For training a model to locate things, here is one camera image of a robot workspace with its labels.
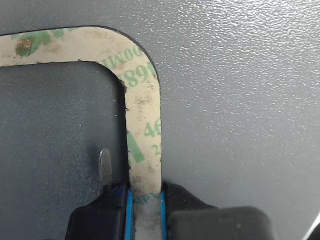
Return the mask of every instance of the adhesive tape strip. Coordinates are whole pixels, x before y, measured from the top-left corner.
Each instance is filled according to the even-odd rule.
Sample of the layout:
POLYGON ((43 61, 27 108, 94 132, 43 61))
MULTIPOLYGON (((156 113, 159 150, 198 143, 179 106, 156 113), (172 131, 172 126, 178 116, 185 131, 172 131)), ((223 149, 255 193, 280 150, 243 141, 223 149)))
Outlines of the adhesive tape strip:
POLYGON ((112 28, 84 26, 0 36, 0 67, 96 62, 125 88, 129 176, 133 194, 161 191, 160 86, 146 51, 112 28))

